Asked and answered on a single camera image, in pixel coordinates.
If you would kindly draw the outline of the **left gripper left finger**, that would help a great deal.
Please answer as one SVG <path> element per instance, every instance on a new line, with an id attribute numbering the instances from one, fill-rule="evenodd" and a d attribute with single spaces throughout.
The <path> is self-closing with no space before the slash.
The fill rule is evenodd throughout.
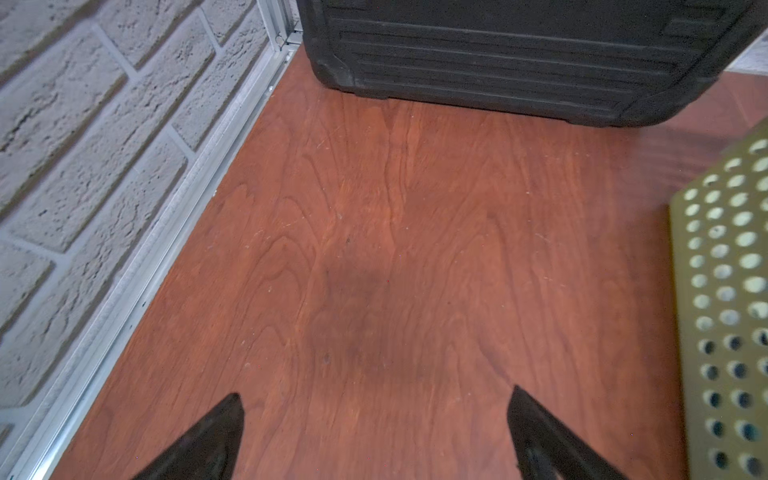
<path id="1" fill-rule="evenodd" d="M 224 397 L 134 476 L 145 479 L 231 479 L 244 431 L 241 397 Z"/>

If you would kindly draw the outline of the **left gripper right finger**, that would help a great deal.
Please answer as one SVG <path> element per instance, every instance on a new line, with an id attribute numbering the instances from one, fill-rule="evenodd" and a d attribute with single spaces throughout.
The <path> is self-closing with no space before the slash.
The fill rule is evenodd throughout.
<path id="1" fill-rule="evenodd" d="M 506 417 L 523 479 L 625 477 L 518 385 L 513 389 Z"/>

